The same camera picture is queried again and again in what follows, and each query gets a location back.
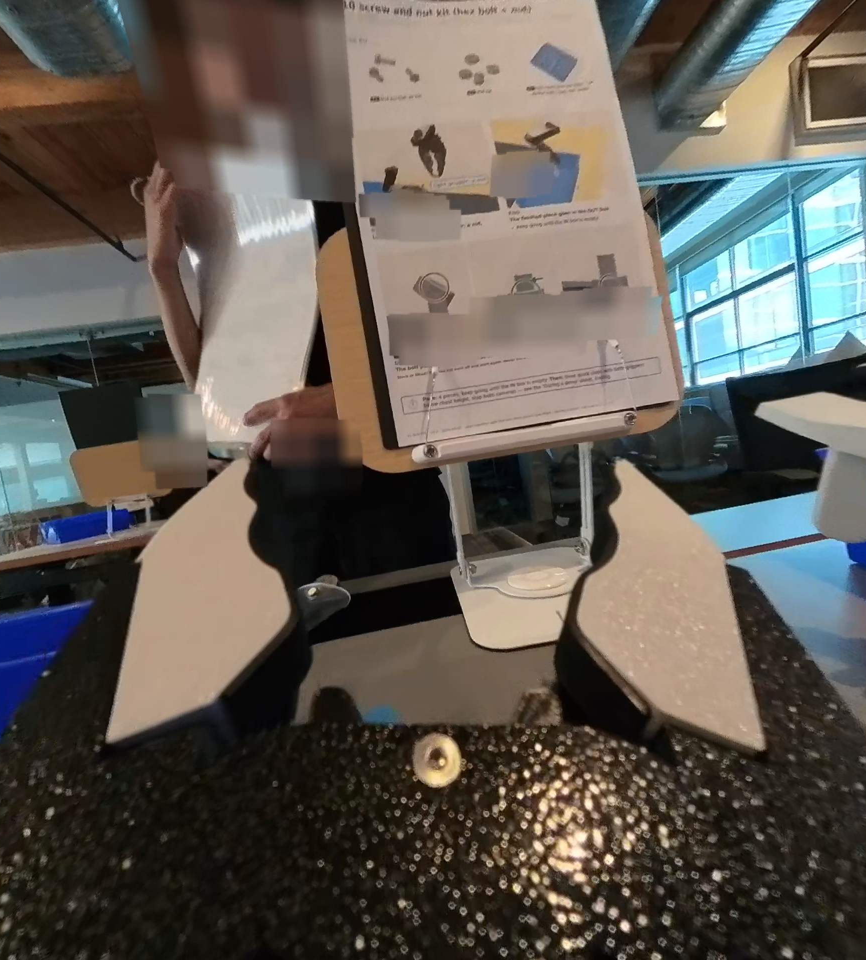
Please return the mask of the black monitor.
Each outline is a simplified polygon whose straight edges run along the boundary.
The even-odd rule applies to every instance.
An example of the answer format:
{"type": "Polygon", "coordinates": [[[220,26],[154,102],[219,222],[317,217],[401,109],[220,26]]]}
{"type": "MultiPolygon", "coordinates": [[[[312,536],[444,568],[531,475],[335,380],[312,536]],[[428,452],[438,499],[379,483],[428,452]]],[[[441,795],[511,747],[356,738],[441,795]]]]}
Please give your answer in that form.
{"type": "Polygon", "coordinates": [[[70,389],[58,396],[75,450],[138,440],[141,387],[130,381],[70,389]]]}
{"type": "Polygon", "coordinates": [[[816,366],[786,368],[762,374],[727,379],[727,396],[732,422],[746,471],[776,473],[822,468],[821,446],[763,420],[757,409],[773,402],[830,393],[866,401],[866,382],[854,380],[854,371],[866,364],[866,352],[816,366]]]}

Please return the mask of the large window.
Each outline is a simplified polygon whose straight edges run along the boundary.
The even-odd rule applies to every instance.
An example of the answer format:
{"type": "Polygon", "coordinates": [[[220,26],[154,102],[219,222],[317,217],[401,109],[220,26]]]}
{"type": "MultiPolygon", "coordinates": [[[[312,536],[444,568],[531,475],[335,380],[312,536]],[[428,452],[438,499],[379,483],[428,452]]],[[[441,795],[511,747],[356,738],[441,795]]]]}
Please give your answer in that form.
{"type": "Polygon", "coordinates": [[[686,386],[866,349],[859,165],[670,183],[650,203],[686,386]]]}

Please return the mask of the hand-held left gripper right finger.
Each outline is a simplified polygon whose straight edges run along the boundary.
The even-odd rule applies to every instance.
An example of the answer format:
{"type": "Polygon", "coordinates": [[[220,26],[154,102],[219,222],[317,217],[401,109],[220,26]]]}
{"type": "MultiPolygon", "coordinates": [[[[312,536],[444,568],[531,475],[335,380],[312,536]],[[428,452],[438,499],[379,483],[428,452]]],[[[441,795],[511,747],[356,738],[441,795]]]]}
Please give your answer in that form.
{"type": "Polygon", "coordinates": [[[585,722],[647,742],[681,731],[767,749],[722,550],[631,463],[594,502],[594,564],[572,590],[557,679],[585,722]]]}

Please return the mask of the glossy white sheet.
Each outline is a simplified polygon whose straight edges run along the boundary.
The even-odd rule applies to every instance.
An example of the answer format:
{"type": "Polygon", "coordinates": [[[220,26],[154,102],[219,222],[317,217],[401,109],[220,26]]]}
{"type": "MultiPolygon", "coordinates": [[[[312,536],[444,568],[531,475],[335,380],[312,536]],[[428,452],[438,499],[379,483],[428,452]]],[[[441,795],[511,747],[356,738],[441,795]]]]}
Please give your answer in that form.
{"type": "Polygon", "coordinates": [[[184,193],[179,227],[199,303],[196,394],[207,445],[247,455],[256,404],[305,387],[319,323],[315,207],[311,200],[184,193]]]}

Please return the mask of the wall air conditioner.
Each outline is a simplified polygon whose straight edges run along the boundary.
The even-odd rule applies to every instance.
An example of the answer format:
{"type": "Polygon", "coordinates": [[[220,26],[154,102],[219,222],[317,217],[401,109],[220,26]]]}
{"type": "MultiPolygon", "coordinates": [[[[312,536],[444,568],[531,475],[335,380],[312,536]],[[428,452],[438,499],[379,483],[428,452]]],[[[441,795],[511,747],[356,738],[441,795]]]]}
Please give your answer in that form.
{"type": "Polygon", "coordinates": [[[866,140],[866,53],[800,55],[788,74],[793,144],[866,140]]]}

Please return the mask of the another person's forearm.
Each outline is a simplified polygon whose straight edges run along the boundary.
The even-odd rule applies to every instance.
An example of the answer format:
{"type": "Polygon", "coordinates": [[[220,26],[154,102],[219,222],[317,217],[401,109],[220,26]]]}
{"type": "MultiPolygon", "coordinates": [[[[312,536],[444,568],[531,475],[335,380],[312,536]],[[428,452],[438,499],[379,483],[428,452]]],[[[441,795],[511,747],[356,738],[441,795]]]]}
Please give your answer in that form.
{"type": "Polygon", "coordinates": [[[190,392],[197,386],[201,335],[183,285],[179,261],[184,245],[171,217],[147,209],[147,259],[166,339],[190,392]]]}

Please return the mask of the metal bolt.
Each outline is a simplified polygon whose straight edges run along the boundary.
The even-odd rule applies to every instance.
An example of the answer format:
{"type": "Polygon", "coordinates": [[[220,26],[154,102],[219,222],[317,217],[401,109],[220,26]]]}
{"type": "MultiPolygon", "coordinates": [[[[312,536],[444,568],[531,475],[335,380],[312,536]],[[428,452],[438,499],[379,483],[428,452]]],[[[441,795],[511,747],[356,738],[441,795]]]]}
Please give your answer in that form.
{"type": "Polygon", "coordinates": [[[312,630],[346,609],[351,595],[337,577],[327,574],[299,586],[295,599],[304,626],[312,630]]]}

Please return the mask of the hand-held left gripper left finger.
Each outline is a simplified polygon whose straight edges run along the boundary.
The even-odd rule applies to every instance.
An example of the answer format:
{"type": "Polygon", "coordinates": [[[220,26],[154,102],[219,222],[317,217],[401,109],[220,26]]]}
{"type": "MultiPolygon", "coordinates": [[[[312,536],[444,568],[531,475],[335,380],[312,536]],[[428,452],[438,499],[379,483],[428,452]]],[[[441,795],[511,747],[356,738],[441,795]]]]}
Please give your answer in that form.
{"type": "Polygon", "coordinates": [[[250,545],[248,474],[227,466],[142,551],[108,747],[195,727],[234,742],[295,719],[311,651],[294,590],[250,545]]]}

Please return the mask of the silver ceiling duct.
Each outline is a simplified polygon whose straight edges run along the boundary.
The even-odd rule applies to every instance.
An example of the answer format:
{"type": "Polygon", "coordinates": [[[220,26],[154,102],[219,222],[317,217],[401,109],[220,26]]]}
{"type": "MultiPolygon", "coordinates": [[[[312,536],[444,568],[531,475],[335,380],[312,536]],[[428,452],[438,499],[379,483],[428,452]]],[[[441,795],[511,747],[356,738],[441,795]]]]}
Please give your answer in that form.
{"type": "Polygon", "coordinates": [[[699,131],[816,6],[816,1],[719,2],[690,33],[655,86],[659,128],[699,131]]]}
{"type": "Polygon", "coordinates": [[[56,77],[133,68],[117,1],[0,1],[0,28],[33,66],[56,77]]]}

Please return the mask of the small blue bin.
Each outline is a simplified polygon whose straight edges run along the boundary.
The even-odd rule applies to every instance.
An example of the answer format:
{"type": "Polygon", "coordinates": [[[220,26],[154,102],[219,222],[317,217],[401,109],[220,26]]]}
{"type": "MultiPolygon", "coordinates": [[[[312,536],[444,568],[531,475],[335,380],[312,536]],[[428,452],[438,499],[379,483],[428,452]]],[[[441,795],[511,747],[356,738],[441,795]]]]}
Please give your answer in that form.
{"type": "Polygon", "coordinates": [[[95,510],[76,515],[44,520],[38,524],[40,542],[46,546],[62,546],[133,528],[136,521],[129,510],[95,510]]]}

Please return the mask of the long work table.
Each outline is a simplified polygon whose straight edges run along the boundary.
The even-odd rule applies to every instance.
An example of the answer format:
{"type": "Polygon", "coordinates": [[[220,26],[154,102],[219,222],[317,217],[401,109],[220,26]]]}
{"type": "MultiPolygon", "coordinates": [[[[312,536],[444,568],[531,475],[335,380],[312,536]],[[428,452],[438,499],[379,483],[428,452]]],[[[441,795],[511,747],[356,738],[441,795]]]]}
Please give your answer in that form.
{"type": "Polygon", "coordinates": [[[42,544],[12,551],[0,556],[0,573],[141,548],[151,541],[164,525],[163,521],[151,521],[113,534],[82,538],[58,545],[42,544]]]}

